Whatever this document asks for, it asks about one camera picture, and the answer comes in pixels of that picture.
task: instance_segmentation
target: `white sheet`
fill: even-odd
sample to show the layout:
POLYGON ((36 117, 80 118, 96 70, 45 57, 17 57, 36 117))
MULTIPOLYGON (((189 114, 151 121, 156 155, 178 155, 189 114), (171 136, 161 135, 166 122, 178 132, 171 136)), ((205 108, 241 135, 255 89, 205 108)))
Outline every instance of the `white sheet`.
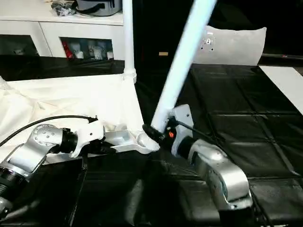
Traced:
POLYGON ((260 68, 303 114, 303 76, 292 67, 260 66, 260 68))
MULTIPOLYGON (((98 116, 107 131, 129 129, 135 136, 143 119, 131 78, 123 75, 86 76, 5 82, 0 78, 0 141, 15 130, 49 116, 98 116)), ((84 119, 48 121, 77 130, 84 119)), ((29 128, 0 148, 0 161, 29 137, 29 128)))

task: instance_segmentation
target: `bottle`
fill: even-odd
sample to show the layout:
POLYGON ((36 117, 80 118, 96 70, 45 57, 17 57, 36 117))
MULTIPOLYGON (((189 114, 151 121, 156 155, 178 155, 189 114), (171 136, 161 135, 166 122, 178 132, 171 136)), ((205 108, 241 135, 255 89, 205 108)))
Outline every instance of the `bottle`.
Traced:
POLYGON ((70 51, 70 49, 68 48, 67 42, 66 41, 62 41, 62 46, 63 49, 65 51, 65 55, 67 58, 73 58, 72 52, 70 51))
POLYGON ((83 51, 78 51, 78 52, 76 52, 76 53, 75 53, 75 56, 76 56, 76 58, 81 58, 81 59, 83 59, 83 58, 84 58, 83 51))
POLYGON ((94 46, 96 42, 94 40, 89 40, 88 41, 88 48, 89 48, 89 56, 91 59, 95 59, 95 54, 94 54, 94 46))

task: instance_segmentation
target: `white tube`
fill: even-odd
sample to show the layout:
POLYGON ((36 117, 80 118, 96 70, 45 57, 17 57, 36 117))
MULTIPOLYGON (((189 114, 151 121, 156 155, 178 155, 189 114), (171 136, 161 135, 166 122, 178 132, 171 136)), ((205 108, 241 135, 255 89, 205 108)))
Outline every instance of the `white tube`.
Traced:
POLYGON ((133 1, 123 0, 123 22, 125 39, 124 73, 136 74, 134 68, 134 30, 133 30, 133 1))
POLYGON ((216 0, 195 0, 193 3, 151 122, 160 132, 164 132, 168 114, 175 107, 215 3, 216 0))

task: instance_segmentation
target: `white pillow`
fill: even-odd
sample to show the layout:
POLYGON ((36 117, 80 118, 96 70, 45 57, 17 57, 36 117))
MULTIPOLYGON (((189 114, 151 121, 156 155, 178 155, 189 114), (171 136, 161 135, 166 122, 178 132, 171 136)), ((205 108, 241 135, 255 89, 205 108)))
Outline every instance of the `white pillow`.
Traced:
POLYGON ((235 31, 206 26, 193 63, 257 65, 265 37, 266 27, 235 31))

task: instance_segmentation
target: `black surface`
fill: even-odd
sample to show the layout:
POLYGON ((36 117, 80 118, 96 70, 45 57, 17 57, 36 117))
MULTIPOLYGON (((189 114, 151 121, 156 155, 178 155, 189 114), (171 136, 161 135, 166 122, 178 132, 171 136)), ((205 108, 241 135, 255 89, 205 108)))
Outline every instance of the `black surface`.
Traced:
POLYGON ((242 210, 220 211, 220 221, 222 227, 259 227, 256 222, 255 211, 253 208, 242 210))
MULTIPOLYGON (((99 75, 123 69, 119 65, 0 57, 0 75, 7 80, 99 75)), ((137 71, 145 123, 152 119, 167 72, 137 71)), ((258 67, 193 65, 180 104, 190 105, 195 128, 216 139, 244 170, 274 224, 303 223, 303 117, 258 67)), ((24 204, 39 198, 39 207, 11 223, 66 223, 80 169, 80 160, 41 168, 19 199, 24 204)), ((184 159, 166 151, 90 159, 77 208, 74 226, 220 224, 205 182, 184 159)))
MULTIPOLYGON (((171 65, 192 0, 133 0, 136 69, 145 64, 171 65), (168 52, 168 56, 159 56, 168 52)), ((218 0, 208 25, 218 29, 267 28, 263 53, 303 56, 303 2, 218 0)))

